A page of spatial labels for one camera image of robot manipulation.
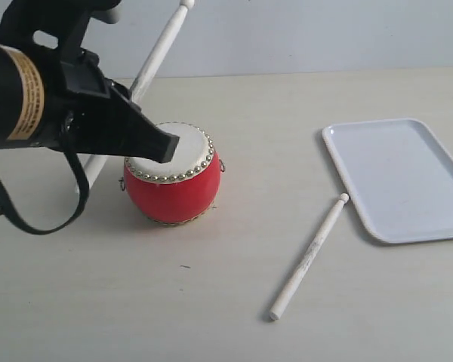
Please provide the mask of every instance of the red drum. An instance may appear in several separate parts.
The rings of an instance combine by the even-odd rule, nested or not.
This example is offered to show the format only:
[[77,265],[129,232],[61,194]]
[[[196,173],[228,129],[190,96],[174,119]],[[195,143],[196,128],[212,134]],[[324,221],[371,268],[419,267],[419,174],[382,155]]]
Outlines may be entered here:
[[167,224],[187,222],[211,206],[220,187],[221,160],[210,136],[199,128],[184,123],[158,127],[180,137],[173,159],[159,164],[126,158],[125,188],[150,219]]

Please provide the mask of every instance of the white wall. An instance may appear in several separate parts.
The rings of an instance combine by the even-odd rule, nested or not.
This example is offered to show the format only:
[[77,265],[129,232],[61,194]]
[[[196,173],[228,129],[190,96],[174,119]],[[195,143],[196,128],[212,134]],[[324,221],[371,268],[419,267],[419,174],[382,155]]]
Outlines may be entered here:
[[[85,45],[131,78],[178,2],[123,0]],[[197,0],[159,76],[415,66],[453,66],[453,0]]]

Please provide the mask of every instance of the yellow label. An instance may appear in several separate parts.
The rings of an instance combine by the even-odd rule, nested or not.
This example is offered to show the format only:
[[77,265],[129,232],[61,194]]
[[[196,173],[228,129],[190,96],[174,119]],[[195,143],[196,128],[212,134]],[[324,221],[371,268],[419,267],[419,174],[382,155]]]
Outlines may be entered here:
[[23,88],[22,112],[7,140],[27,140],[33,135],[42,119],[45,104],[44,84],[35,64],[27,55],[13,48],[2,48],[14,61],[22,79]]

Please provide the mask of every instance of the drum rim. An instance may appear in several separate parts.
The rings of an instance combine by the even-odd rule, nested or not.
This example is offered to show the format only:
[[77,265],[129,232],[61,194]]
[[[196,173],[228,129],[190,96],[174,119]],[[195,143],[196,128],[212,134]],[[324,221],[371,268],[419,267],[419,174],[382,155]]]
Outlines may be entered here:
[[208,153],[204,157],[203,161],[197,164],[196,166],[190,168],[189,170],[185,170],[182,173],[175,174],[175,175],[150,175],[144,173],[141,170],[137,170],[136,167],[131,163],[130,157],[125,157],[124,165],[128,169],[128,171],[137,179],[147,183],[158,183],[162,185],[172,184],[172,183],[181,183],[183,181],[187,181],[188,179],[192,179],[195,176],[198,176],[204,170],[208,168],[214,158],[215,148],[213,144],[213,140],[211,139],[210,135],[208,135],[203,129],[197,127],[193,124],[185,123],[185,122],[163,122],[161,124],[185,124],[190,127],[194,127],[196,130],[199,130],[203,136],[208,141]]

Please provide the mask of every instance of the wooden drumstick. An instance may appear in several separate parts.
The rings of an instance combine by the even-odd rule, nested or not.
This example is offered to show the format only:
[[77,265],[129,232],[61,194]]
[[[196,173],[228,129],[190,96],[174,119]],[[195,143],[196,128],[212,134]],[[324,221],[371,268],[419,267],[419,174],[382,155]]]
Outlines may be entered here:
[[286,310],[287,305],[297,291],[301,281],[304,279],[307,270],[309,270],[312,261],[316,257],[322,244],[324,243],[329,232],[331,232],[332,227],[337,221],[337,218],[341,214],[342,208],[348,201],[349,195],[342,194],[335,205],[332,207],[329,214],[326,216],[324,223],[321,225],[314,240],[307,248],[307,252],[305,253],[302,261],[299,263],[299,265],[295,269],[294,274],[290,277],[287,284],[283,287],[282,292],[279,294],[277,300],[275,301],[275,303],[273,303],[273,306],[270,309],[270,318],[272,318],[274,321],[280,319],[280,317]]
[[[169,19],[131,86],[131,100],[133,102],[139,103],[144,97],[159,67],[165,60],[166,54],[169,52],[180,32],[188,11],[193,6],[195,6],[195,0],[180,0],[180,6]],[[90,188],[96,181],[96,178],[99,177],[99,173],[104,168],[108,158],[109,156],[107,155],[92,155],[85,163],[84,172],[88,178]],[[79,193],[78,186],[75,187],[75,192]]]

